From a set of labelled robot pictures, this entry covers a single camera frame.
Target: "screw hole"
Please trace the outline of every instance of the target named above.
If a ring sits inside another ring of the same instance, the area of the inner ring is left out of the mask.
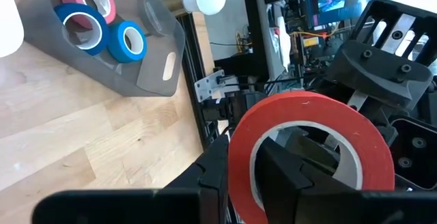
[[[409,158],[399,158],[399,160],[397,161],[397,163],[399,164],[399,166],[403,167],[403,168],[409,168],[412,165],[412,161]]]
[[[409,64],[404,64],[403,66],[401,66],[401,71],[404,73],[408,73],[409,71],[411,71],[411,66]]]
[[[363,57],[365,57],[365,58],[369,58],[369,57],[371,57],[372,56],[372,51],[371,50],[366,50],[366,51],[364,51],[364,53],[363,53]]]
[[[393,39],[395,39],[395,40],[398,40],[398,39],[400,39],[400,38],[402,38],[402,36],[404,36],[404,34],[401,32],[401,31],[394,31],[392,34],[391,34],[391,37],[393,38]]]
[[[413,145],[415,148],[419,148],[419,149],[421,149],[421,148],[425,148],[425,147],[426,147],[426,141],[425,141],[424,139],[422,139],[422,138],[415,137],[415,138],[412,140],[412,145]]]

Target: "red tape roll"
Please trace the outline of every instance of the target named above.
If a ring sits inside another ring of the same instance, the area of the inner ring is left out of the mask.
[[[266,137],[275,126],[295,121],[332,128],[352,145],[352,150],[356,152],[357,160],[361,163],[362,186],[359,188],[375,191],[394,189],[395,172],[390,150],[376,127],[366,117],[346,104],[321,94],[276,94],[252,107],[243,116],[231,138],[229,194],[244,222],[267,223],[264,210],[255,201],[251,186],[253,157],[259,148],[260,138]]]

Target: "gray plastic bin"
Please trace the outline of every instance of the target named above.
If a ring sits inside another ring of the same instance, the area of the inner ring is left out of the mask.
[[[61,0],[21,0],[18,11],[28,43],[123,96],[171,96],[175,93],[185,34],[161,0],[115,0],[117,17],[112,24],[131,20],[146,34],[147,55],[142,61],[129,64],[119,64],[107,50],[91,56],[77,48],[72,42],[74,38],[83,39],[84,33],[80,30],[72,33],[70,27],[67,30],[62,25],[53,10],[60,3]],[[173,59],[174,66],[173,72],[164,76],[167,57],[168,68],[171,69]]]

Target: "wooden surface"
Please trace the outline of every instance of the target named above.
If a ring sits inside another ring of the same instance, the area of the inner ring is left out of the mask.
[[[57,191],[162,187],[200,154],[182,72],[171,98],[123,98],[27,43],[0,59],[0,223],[29,223]]]

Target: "cable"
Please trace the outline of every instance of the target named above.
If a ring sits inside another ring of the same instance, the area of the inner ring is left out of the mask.
[[[282,76],[282,73],[275,79],[275,81],[278,81],[281,78],[281,76]],[[270,92],[273,90],[273,87],[274,87],[274,83],[268,84],[268,86],[266,87],[267,95],[270,94]]]
[[[284,79],[284,80],[276,80],[276,81],[266,81],[263,83],[236,83],[236,84],[227,84],[226,87],[229,86],[244,86],[244,85],[266,85],[266,84],[273,84],[273,83],[282,83],[282,82],[288,82],[288,81],[297,81],[300,79],[304,79],[306,78],[306,76],[302,76],[302,77],[296,77],[296,78],[290,78],[290,79]]]
[[[308,36],[317,36],[317,37],[324,37],[324,38],[327,38],[327,37],[331,37],[331,36],[333,36],[334,33],[336,33],[337,30],[339,30],[339,26],[340,26],[340,24],[337,23],[337,25],[335,25],[334,30],[333,30],[330,34],[328,34],[328,35],[326,35],[326,36],[324,36],[324,35],[322,35],[322,34],[318,34],[318,33],[309,33],[309,32],[305,32],[305,31],[295,31],[295,32],[291,32],[290,36],[293,36],[293,35],[295,35],[295,34],[305,34],[305,35],[308,35]]]
[[[218,46],[250,46],[250,45],[252,45],[252,43],[247,43],[247,44],[241,45],[241,44],[221,44],[221,43],[216,43],[216,42],[210,42],[210,44],[215,44]]]
[[[223,129],[223,132],[219,135],[224,135],[227,131],[229,131],[229,129],[233,128],[232,126],[227,126],[225,129]],[[208,137],[206,138],[206,141],[210,141],[212,139],[212,136],[215,134],[215,132],[211,132],[210,135],[208,135]]]
[[[238,53],[242,53],[244,51],[243,39],[241,33],[239,31],[235,32],[235,40],[237,42],[237,51]]]
[[[243,26],[243,28],[241,30],[241,34],[243,35],[243,38],[245,38],[245,39],[249,38],[249,34],[250,34],[249,25]]]

